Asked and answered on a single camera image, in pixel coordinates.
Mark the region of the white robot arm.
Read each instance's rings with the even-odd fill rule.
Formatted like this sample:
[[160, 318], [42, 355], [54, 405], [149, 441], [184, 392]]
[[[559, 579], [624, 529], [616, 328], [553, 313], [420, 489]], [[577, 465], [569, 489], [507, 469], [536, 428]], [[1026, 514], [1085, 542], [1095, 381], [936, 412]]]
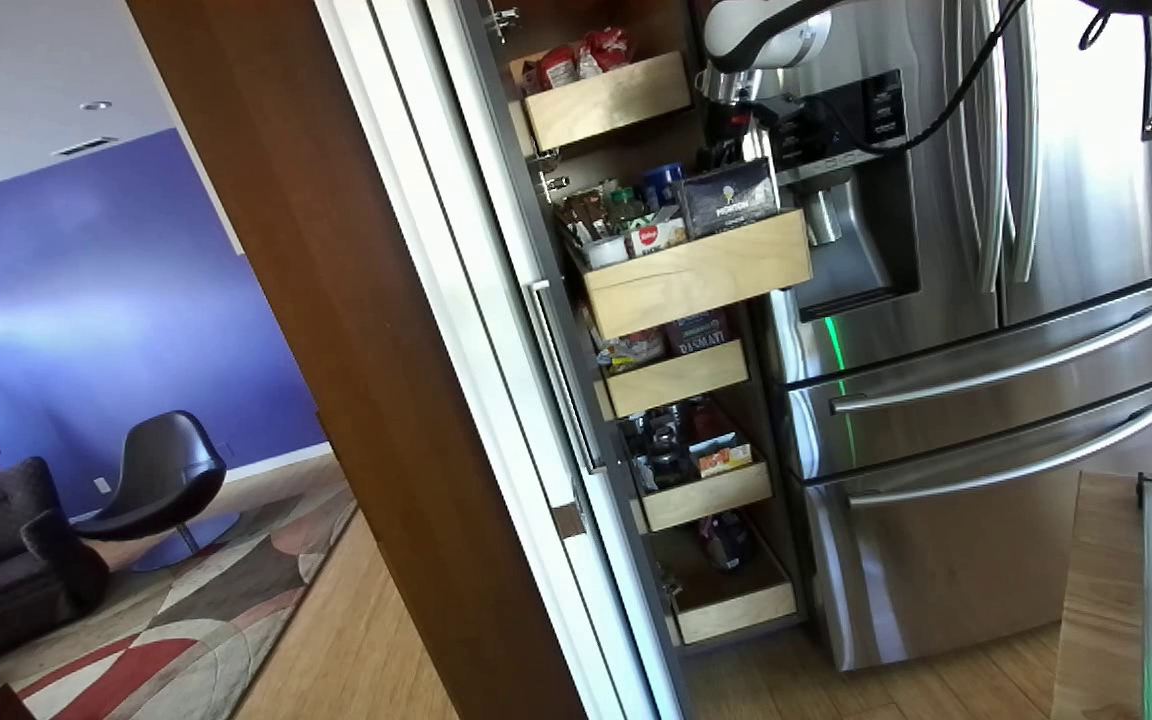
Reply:
[[701, 23], [702, 67], [695, 91], [737, 106], [786, 91], [786, 72], [832, 37], [840, 0], [716, 0]]

